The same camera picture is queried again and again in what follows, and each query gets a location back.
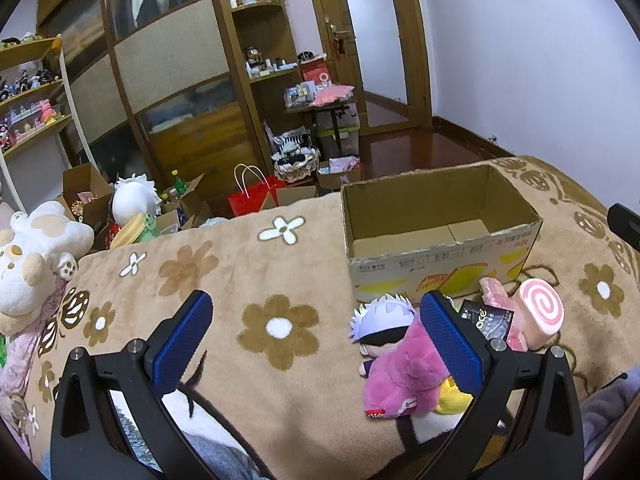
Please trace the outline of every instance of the white flower pattern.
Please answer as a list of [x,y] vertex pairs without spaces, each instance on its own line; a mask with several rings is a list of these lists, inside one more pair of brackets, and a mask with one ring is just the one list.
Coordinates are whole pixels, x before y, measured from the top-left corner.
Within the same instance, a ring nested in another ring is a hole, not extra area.
[[138,273],[138,264],[146,258],[146,253],[140,254],[140,257],[136,253],[133,253],[129,257],[129,265],[120,271],[120,277],[124,278],[127,274],[135,276]]
[[38,425],[38,421],[36,420],[36,407],[34,406],[28,416],[29,422],[31,423],[31,436],[35,438],[36,431],[40,431],[40,426]]
[[282,216],[277,216],[273,220],[273,229],[265,229],[258,235],[258,240],[267,242],[282,237],[282,241],[287,245],[295,245],[298,242],[298,235],[295,230],[305,224],[305,218],[298,216],[291,222],[287,222]]

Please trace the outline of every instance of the beige floral blanket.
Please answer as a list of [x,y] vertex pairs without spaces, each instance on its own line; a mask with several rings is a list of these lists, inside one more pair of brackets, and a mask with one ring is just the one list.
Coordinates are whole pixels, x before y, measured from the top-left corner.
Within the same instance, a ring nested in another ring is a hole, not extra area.
[[[519,279],[545,278],[562,297],[555,343],[583,399],[640,362],[638,255],[607,229],[602,204],[558,170],[532,158],[489,163],[543,216]],[[214,320],[165,405],[183,431],[242,447],[268,478],[410,478],[430,458],[428,441],[460,419],[364,417],[362,359],[347,338],[354,296],[338,194],[94,254],[80,266],[31,371],[23,428],[36,464],[49,449],[68,353],[119,351],[148,337],[194,288],[211,295]]]

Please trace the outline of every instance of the pink spiral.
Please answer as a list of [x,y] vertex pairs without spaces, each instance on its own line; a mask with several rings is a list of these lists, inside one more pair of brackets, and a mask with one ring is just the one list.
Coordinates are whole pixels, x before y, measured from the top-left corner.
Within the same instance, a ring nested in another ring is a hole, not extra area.
[[531,311],[550,326],[562,322],[562,300],[554,288],[544,280],[527,280],[520,289],[520,296]]

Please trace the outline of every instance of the black package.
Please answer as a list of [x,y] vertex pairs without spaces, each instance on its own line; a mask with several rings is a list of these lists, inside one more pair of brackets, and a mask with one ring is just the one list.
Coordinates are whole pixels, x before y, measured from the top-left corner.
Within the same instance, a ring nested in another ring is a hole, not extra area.
[[460,308],[460,316],[469,319],[487,339],[500,338],[507,341],[513,312],[496,306],[465,300]]

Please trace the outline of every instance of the bag handle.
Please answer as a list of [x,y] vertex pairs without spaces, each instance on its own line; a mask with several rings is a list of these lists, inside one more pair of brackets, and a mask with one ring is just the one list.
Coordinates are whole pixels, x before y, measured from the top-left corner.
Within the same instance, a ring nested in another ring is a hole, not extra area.
[[[242,186],[240,185],[240,181],[238,180],[238,168],[244,166],[244,170],[242,170],[242,175],[241,175],[241,180],[242,180]],[[240,191],[244,192],[244,194],[246,195],[247,198],[249,198],[249,192],[246,189],[246,182],[244,181],[244,174],[247,171],[251,171],[256,177],[260,178],[260,182],[264,182],[267,185],[267,188],[269,188],[269,181],[267,180],[267,178],[264,176],[264,173],[260,170],[260,168],[258,168],[257,166],[248,166],[246,164],[238,164],[236,165],[236,167],[234,168],[234,178],[236,179],[236,184],[238,184],[238,187],[240,188]]]

